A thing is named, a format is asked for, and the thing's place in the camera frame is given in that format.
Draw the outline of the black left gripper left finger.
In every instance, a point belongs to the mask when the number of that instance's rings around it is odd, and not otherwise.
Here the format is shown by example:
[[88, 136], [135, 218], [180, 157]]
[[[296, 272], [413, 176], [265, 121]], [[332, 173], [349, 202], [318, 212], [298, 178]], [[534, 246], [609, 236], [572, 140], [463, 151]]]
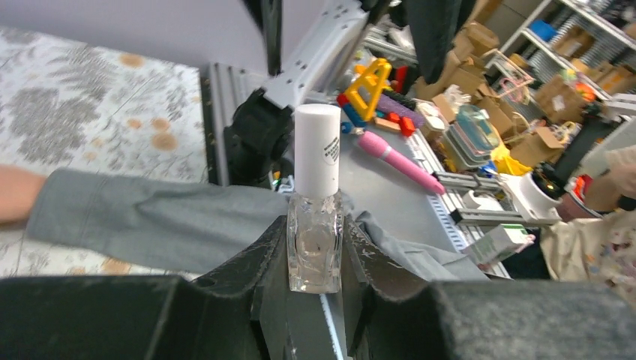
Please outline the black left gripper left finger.
[[286, 218], [213, 271], [1, 281], [3, 359], [285, 359]]

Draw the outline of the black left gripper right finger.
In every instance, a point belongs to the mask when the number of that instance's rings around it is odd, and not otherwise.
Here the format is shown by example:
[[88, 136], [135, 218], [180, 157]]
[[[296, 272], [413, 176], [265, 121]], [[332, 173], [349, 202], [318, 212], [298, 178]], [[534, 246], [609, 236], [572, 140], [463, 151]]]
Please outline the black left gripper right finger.
[[428, 282], [343, 225], [346, 351], [355, 359], [633, 359], [635, 312], [592, 283]]

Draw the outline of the clear nail polish bottle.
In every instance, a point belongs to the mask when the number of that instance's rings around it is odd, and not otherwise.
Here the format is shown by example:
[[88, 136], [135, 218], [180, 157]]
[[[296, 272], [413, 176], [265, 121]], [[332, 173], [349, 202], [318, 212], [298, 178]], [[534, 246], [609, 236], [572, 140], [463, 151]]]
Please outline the clear nail polish bottle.
[[293, 292], [341, 290], [344, 207], [341, 192], [311, 199], [294, 193], [287, 214], [287, 264]]

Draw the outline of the white nail polish cap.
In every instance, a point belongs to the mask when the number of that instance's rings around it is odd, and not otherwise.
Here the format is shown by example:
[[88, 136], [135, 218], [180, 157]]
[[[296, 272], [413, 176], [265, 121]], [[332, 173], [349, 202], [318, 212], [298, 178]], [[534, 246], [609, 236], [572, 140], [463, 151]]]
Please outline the white nail polish cap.
[[339, 190], [341, 109], [322, 103], [302, 104], [294, 112], [295, 192], [330, 197]]

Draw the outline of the grey sleeved forearm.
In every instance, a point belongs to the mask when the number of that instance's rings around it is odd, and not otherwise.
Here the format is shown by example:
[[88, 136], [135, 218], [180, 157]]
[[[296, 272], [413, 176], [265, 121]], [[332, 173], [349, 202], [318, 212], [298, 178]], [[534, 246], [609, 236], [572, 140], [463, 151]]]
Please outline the grey sleeved forearm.
[[44, 182], [25, 231], [42, 242], [203, 274], [255, 242], [287, 213], [289, 200], [257, 187], [57, 169]]

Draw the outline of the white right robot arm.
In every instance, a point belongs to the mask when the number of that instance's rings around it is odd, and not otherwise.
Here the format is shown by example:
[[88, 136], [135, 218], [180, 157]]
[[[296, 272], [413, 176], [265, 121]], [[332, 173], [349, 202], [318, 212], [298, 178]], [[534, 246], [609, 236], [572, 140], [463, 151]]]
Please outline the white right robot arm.
[[211, 64], [209, 90], [214, 139], [207, 144], [208, 171], [219, 185], [269, 186], [272, 166], [287, 149], [293, 110], [316, 89], [325, 101], [353, 53], [386, 13], [388, 1], [323, 1], [312, 26], [281, 58], [282, 1], [249, 1], [262, 23], [268, 73], [250, 89], [242, 70]]

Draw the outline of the person's hand with painted nails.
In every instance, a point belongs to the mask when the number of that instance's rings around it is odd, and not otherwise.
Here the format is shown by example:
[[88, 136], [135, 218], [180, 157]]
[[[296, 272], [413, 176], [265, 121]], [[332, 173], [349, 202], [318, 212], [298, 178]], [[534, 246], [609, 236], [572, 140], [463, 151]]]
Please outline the person's hand with painted nails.
[[27, 220], [46, 180], [26, 169], [1, 165], [1, 224]]

